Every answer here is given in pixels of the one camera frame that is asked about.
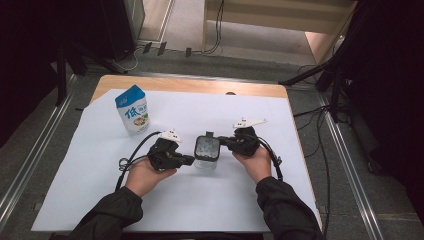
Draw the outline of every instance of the person's left hand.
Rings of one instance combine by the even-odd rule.
[[[177,169],[156,171],[146,157],[144,160],[131,166],[125,186],[132,192],[142,197],[155,188],[163,179],[174,175]]]

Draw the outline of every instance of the wooden desk leg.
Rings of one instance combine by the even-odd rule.
[[[207,21],[207,14],[208,14],[208,0],[205,0],[205,7],[203,10],[203,36],[202,36],[202,53],[205,52],[206,47],[206,35],[208,32],[208,21]]]

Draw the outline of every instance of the hand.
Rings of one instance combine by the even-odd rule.
[[[259,147],[253,156],[248,157],[233,152],[233,156],[246,168],[246,172],[257,184],[259,181],[271,175],[271,157],[268,151]]]
[[[142,197],[152,191],[160,181],[174,175],[176,172],[177,169],[156,171],[150,164],[149,158],[145,158],[131,166],[125,186]]]

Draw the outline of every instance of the person's right hand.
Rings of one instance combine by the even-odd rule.
[[[235,152],[233,152],[233,156],[244,165],[246,172],[256,184],[262,179],[272,176],[271,157],[265,148],[259,147],[251,157]]]

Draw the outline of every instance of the white paper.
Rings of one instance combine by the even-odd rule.
[[[183,139],[177,152],[193,155],[198,136],[206,131],[232,136],[233,124],[242,117],[268,120],[254,126],[257,135],[281,156],[284,180],[320,219],[287,99],[145,91],[150,126],[141,135],[129,136],[114,102],[123,91],[110,90],[84,110],[33,231],[73,230],[114,191],[121,174],[119,159],[129,158],[148,134],[174,129]],[[147,141],[136,156],[146,154],[156,139]],[[267,232],[256,199],[254,182],[222,146],[216,169],[182,166],[160,182],[143,198],[143,219],[126,231]]]

